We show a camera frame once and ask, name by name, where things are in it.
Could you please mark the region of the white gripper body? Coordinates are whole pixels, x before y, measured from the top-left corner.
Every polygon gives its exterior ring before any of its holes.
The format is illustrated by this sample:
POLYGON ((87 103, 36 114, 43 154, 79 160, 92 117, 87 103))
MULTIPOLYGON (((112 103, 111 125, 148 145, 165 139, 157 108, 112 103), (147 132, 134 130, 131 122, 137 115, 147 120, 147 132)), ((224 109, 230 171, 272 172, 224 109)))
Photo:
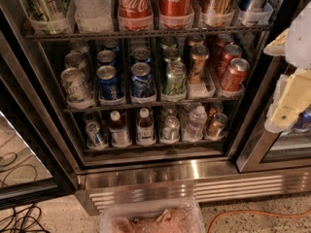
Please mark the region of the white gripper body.
POLYGON ((285 57, 297 68, 311 69, 311 1, 291 23, 285 57))

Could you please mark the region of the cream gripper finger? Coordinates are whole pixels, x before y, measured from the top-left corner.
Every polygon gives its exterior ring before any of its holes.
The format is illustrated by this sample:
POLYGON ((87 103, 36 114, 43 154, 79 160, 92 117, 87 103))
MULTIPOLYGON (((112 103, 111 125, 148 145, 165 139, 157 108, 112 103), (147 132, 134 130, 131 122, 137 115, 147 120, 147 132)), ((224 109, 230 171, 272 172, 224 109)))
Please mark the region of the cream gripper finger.
POLYGON ((285 29, 279 36, 277 36, 263 49, 263 52, 270 56, 284 56, 285 43, 287 40, 288 32, 289 29, 285 29))
POLYGON ((270 105, 264 128, 271 133, 280 133, 290 128, 298 115, 311 105, 311 70, 298 68, 291 75, 281 75, 273 101, 270 105))

